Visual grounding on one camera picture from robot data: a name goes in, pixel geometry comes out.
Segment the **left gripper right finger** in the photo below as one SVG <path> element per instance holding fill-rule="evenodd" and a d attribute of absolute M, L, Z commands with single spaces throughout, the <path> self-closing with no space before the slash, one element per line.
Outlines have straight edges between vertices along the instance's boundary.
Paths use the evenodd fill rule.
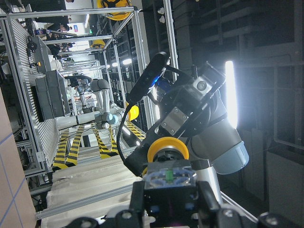
<path fill-rule="evenodd" d="M 262 213 L 251 221 L 239 207 L 220 205 L 206 181 L 198 181 L 198 217 L 200 228 L 298 228 L 282 215 Z"/>

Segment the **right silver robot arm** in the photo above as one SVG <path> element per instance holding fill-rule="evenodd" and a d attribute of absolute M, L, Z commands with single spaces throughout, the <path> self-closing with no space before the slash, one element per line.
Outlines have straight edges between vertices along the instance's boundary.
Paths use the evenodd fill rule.
<path fill-rule="evenodd" d="M 172 188 L 205 181 L 222 202 L 218 174 L 244 168 L 249 155 L 220 97 L 225 75 L 206 64 L 201 76 L 181 75 L 160 102 L 161 115 L 149 134 L 147 188 Z"/>

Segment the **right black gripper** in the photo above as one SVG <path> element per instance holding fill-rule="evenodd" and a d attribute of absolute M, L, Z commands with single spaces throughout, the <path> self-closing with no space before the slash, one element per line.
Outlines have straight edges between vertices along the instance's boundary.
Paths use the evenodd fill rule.
<path fill-rule="evenodd" d="M 219 88 L 225 75 L 209 62 L 197 77 L 189 76 L 173 67 L 177 81 L 159 103 L 160 119 L 148 130 L 147 144 L 162 137 L 192 137 L 209 126 L 225 119 L 226 109 L 220 99 Z"/>

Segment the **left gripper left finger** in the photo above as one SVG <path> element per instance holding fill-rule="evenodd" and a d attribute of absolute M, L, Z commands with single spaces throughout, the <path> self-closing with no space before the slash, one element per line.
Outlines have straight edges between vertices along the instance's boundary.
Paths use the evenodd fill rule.
<path fill-rule="evenodd" d="M 144 227 L 144 181 L 133 183 L 130 204 L 111 209 L 105 222 L 99 224 L 94 218 L 80 217 L 70 222 L 68 228 L 143 228 Z"/>

